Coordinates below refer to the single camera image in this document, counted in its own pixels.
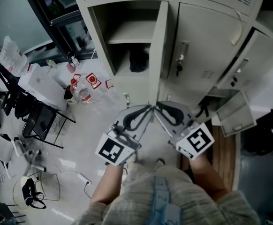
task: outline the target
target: white tile floor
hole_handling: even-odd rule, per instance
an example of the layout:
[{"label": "white tile floor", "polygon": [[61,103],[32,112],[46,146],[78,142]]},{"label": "white tile floor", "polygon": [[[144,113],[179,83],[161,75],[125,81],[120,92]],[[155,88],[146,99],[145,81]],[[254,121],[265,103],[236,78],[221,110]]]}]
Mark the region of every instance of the white tile floor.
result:
[{"label": "white tile floor", "polygon": [[[74,117],[76,124],[67,121],[56,142],[56,144],[61,144],[64,149],[47,145],[54,165],[59,167],[62,172],[75,171],[83,174],[92,182],[92,185],[87,187],[87,192],[90,195],[105,170],[105,162],[94,154],[95,149],[102,133],[108,130],[118,112],[110,109],[96,109],[96,105],[72,105],[66,114],[69,114],[69,117]],[[1,133],[6,133],[10,137],[21,136],[24,122],[17,120],[13,111],[9,116],[1,114],[0,120],[2,124]],[[47,141],[53,139],[54,137],[48,135]],[[168,136],[160,124],[157,122],[150,123],[140,141],[142,148],[139,150],[138,158],[145,165],[152,167],[158,157],[164,158],[167,164],[176,165],[177,153],[167,144],[167,141]],[[24,220],[28,225],[71,224],[88,208],[89,198],[83,191],[85,184],[74,173],[60,174],[52,166],[42,142],[33,140],[33,144],[29,146],[37,146],[42,150],[41,164],[47,167],[47,172],[43,174],[43,177],[57,174],[61,185],[61,197],[58,202],[45,201],[47,205],[45,210],[30,209],[20,213],[27,215]],[[11,175],[15,175],[12,180],[7,178],[3,167],[0,166],[1,173],[5,175],[5,183],[0,183],[0,200],[2,203],[13,204],[13,186],[23,175],[27,166],[24,158],[17,158],[13,153],[8,169]],[[58,197],[56,178],[52,177],[45,180],[43,188],[46,198],[56,199]]]}]

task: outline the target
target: floor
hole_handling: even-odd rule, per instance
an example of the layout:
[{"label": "floor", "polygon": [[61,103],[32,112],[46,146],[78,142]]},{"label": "floor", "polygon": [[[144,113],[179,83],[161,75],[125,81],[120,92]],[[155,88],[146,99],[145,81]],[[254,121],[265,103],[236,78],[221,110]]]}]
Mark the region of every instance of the floor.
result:
[{"label": "floor", "polygon": [[239,190],[258,213],[261,220],[273,210],[273,152],[265,156],[253,156],[241,149]]},{"label": "floor", "polygon": [[[75,171],[81,173],[92,182],[86,189],[90,195],[93,193],[105,170],[105,162],[94,154],[95,149],[102,133],[108,130],[109,125],[112,124],[118,112],[115,109],[98,108],[96,104],[85,105],[80,103],[71,105],[67,109],[66,114],[75,118],[76,124],[67,121],[56,142],[56,144],[62,145],[64,149],[51,145],[46,146],[53,164],[62,172]],[[1,133],[6,133],[10,137],[22,134],[24,122],[17,120],[13,116],[13,111],[9,116],[5,116],[2,114],[2,110],[0,110],[0,121],[2,124]],[[48,135],[47,141],[53,140],[54,137]],[[152,168],[158,157],[164,158],[167,164],[176,165],[177,153],[167,144],[167,141],[168,136],[162,130],[160,124],[156,121],[150,123],[140,141],[142,148],[139,151],[138,158],[145,165]],[[58,202],[45,201],[47,205],[45,210],[30,209],[20,213],[27,214],[24,220],[26,220],[28,225],[71,224],[88,208],[89,198],[83,191],[85,183],[77,177],[77,174],[59,173],[52,165],[42,142],[36,140],[28,142],[30,142],[29,147],[38,147],[42,150],[41,164],[47,168],[47,172],[42,175],[42,178],[57,174],[61,187],[61,196]],[[0,183],[0,201],[2,203],[13,204],[13,187],[25,173],[28,165],[24,158],[17,158],[15,153],[13,153],[8,169],[11,176],[14,175],[11,180],[7,178],[3,167],[0,166],[0,173],[5,175],[5,182]],[[58,198],[56,176],[44,180],[43,190],[46,199]],[[16,193],[19,193],[17,186],[14,191],[14,194]]]}]

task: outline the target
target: forearm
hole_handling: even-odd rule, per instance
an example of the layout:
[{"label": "forearm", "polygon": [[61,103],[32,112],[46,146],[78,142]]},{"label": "forearm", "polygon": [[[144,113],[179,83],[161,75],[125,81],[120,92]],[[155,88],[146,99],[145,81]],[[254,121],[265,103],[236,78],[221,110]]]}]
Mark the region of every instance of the forearm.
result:
[{"label": "forearm", "polygon": [[90,203],[110,204],[120,194],[123,166],[108,165]]},{"label": "forearm", "polygon": [[228,193],[223,180],[205,155],[200,155],[194,161],[190,160],[190,166],[195,183],[203,188],[214,201]]}]

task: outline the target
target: plastic bottle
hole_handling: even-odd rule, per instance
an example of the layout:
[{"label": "plastic bottle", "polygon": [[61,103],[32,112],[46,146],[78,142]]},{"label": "plastic bottle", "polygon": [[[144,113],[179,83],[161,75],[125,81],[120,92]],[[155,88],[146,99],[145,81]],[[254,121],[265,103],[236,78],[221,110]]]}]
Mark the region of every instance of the plastic bottle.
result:
[{"label": "plastic bottle", "polygon": [[74,77],[71,79],[71,86],[69,90],[72,92],[73,96],[81,100],[83,103],[93,102],[88,82],[86,80],[79,81],[80,77],[80,74],[74,75]]},{"label": "plastic bottle", "polygon": [[50,67],[52,67],[52,68],[57,68],[57,65],[56,65],[56,63],[53,61],[53,60],[49,60],[49,59],[46,59],[46,63],[50,66]]},{"label": "plastic bottle", "polygon": [[81,67],[81,64],[79,63],[79,61],[77,60],[76,57],[72,56],[71,59],[72,59],[72,62],[75,65],[76,68],[80,68]]}]

